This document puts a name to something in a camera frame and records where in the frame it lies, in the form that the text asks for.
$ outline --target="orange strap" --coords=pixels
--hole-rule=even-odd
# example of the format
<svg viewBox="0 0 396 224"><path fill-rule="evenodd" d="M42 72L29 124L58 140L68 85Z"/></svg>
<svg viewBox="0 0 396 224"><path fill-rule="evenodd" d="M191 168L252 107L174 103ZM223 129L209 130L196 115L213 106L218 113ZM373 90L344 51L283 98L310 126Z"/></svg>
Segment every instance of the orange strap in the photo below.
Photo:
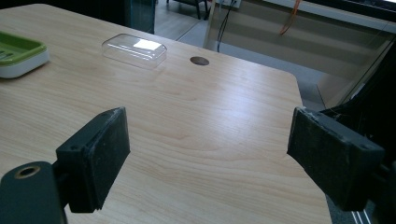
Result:
<svg viewBox="0 0 396 224"><path fill-rule="evenodd" d="M293 24L294 18L295 18L296 14L297 14L298 6L300 5L300 2L302 2L302 1L303 0L296 0L296 2L294 3L293 11L290 13L288 22L286 22L285 25L283 25L282 30L280 30L280 32L279 32L280 35L285 34L289 30L291 25Z"/></svg>

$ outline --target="green soap dish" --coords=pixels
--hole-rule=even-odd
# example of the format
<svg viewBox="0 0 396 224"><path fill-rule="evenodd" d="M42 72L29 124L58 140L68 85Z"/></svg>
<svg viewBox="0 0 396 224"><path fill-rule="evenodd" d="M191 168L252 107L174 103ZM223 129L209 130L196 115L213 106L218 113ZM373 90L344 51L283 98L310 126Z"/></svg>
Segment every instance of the green soap dish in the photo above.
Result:
<svg viewBox="0 0 396 224"><path fill-rule="evenodd" d="M49 59L43 43L0 31L0 77L19 77Z"/></svg>

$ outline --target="chair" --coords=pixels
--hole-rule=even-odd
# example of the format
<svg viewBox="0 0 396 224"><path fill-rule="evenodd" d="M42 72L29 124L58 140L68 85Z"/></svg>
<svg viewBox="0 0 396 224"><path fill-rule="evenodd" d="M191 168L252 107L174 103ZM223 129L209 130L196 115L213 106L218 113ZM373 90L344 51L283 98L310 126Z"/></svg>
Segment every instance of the chair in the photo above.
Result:
<svg viewBox="0 0 396 224"><path fill-rule="evenodd" d="M175 0L179 3L184 3L190 6L194 6L197 8L197 14L198 14L198 20L201 19L201 12L199 10L199 3L204 2L205 3L205 13L207 14L207 0Z"/></svg>

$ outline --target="plastic lid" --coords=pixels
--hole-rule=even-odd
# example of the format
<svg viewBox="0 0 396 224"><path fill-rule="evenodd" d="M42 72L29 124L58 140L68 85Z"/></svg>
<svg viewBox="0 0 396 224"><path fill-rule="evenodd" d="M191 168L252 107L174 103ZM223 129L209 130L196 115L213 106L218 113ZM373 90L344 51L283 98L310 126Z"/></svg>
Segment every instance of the plastic lid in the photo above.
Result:
<svg viewBox="0 0 396 224"><path fill-rule="evenodd" d="M166 46L133 35L116 35L102 44L105 57L142 68L155 68L166 58Z"/></svg>

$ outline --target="wood grain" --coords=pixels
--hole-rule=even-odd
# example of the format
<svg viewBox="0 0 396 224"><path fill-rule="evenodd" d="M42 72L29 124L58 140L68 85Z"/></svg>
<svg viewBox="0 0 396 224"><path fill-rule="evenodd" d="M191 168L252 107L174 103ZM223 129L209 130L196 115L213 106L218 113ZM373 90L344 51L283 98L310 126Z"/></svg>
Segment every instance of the wood grain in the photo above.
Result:
<svg viewBox="0 0 396 224"><path fill-rule="evenodd" d="M331 222L324 194L286 154L301 105L293 75L45 5L0 10L0 25L50 54L0 79L0 175L56 161L95 115L126 107L132 152L103 210L66 209L70 223ZM103 57L121 33L164 44L167 59L148 70Z"/></svg>

